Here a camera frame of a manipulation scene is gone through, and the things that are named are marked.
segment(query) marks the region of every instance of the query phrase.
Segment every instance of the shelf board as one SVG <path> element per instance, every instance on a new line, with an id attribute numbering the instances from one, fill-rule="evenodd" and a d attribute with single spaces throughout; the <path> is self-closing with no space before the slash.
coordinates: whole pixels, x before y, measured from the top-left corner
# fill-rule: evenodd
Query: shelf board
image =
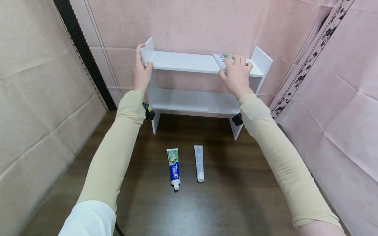
<path id="1" fill-rule="evenodd" d="M 150 61 L 153 62 L 154 69 L 210 74 L 217 74 L 219 72 L 219 66 L 212 55 L 155 51 Z M 249 75 L 252 77 L 263 77 L 263 73 L 255 64 Z"/>
<path id="2" fill-rule="evenodd" d="M 152 109 L 191 111 L 235 115 L 240 112 L 239 101 L 228 93 L 185 91 L 177 89 L 153 89 Z"/>

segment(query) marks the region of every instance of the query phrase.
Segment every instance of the white toothpaste tube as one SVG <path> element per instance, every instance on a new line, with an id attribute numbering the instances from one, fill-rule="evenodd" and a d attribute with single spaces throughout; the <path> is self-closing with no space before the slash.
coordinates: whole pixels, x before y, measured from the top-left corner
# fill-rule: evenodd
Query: white toothpaste tube
<path id="1" fill-rule="evenodd" d="M 197 181 L 203 182 L 205 180 L 205 173 L 203 171 L 203 146 L 194 145 L 195 165 L 197 167 Z"/>

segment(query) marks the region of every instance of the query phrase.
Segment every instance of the hand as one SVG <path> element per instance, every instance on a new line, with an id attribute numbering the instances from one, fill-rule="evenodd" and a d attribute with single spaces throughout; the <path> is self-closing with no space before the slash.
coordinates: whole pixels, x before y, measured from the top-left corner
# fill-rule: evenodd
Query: hand
<path id="1" fill-rule="evenodd" d="M 146 93 L 148 85 L 151 82 L 151 74 L 153 63 L 148 62 L 147 67 L 144 68 L 141 56 L 141 48 L 146 44 L 141 43 L 136 47 L 135 50 L 135 65 L 133 67 L 132 81 L 133 81 L 133 90 L 141 91 L 143 94 Z"/>
<path id="2" fill-rule="evenodd" d="M 225 58 L 227 76 L 222 69 L 219 70 L 219 75 L 228 91 L 233 93 L 239 100 L 244 95 L 253 93 L 252 89 L 249 87 L 248 80 L 253 65 L 251 62 L 246 64 L 245 57 L 233 55 L 232 58 L 235 60 L 235 64 L 232 63 L 230 58 Z"/>

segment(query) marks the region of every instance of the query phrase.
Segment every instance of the toothpaste tube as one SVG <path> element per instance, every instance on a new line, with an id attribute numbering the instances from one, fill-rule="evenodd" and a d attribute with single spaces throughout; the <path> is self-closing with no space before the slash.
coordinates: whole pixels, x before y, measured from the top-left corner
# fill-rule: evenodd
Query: toothpaste tube
<path id="1" fill-rule="evenodd" d="M 194 145 L 195 153 L 195 165 L 197 168 L 197 181 L 203 182 L 205 180 L 205 175 L 203 171 L 203 146 Z"/>
<path id="2" fill-rule="evenodd" d="M 170 180 L 174 189 L 178 190 L 178 185 L 181 183 L 180 171 L 178 169 L 178 148 L 167 149 Z"/>

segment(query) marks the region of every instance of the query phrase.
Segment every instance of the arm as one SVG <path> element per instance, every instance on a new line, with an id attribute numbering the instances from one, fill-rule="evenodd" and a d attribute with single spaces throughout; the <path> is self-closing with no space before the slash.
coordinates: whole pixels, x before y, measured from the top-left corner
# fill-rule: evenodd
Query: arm
<path id="1" fill-rule="evenodd" d="M 271 117 L 269 108 L 249 88 L 252 65 L 235 55 L 235 64 L 226 59 L 227 76 L 220 70 L 226 87 L 241 103 L 248 133 L 258 142 L 279 183 L 293 217 L 293 226 L 301 236 L 344 236 L 297 150 Z"/>
<path id="2" fill-rule="evenodd" d="M 151 81 L 153 64 L 145 69 L 136 48 L 133 90 L 121 99 L 117 115 L 89 166 L 76 206 L 66 219 L 60 236 L 113 235 L 117 196 L 129 166 L 136 137 L 146 118 L 142 106 Z"/>

